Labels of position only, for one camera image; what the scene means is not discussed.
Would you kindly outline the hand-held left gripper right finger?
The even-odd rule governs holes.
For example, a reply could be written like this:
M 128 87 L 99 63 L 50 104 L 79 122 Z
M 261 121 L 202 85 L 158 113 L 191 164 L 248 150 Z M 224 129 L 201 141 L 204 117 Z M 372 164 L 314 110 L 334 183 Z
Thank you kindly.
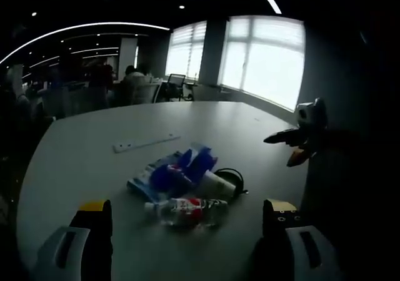
M 292 204 L 266 199 L 252 255 L 257 280 L 343 280 L 336 249 Z

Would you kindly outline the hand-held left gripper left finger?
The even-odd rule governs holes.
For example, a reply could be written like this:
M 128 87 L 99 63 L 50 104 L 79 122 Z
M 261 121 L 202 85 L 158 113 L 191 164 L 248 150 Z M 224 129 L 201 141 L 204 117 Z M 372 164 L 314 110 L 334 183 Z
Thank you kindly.
M 34 280 L 111 280 L 112 222 L 110 200 L 80 206 L 39 249 Z

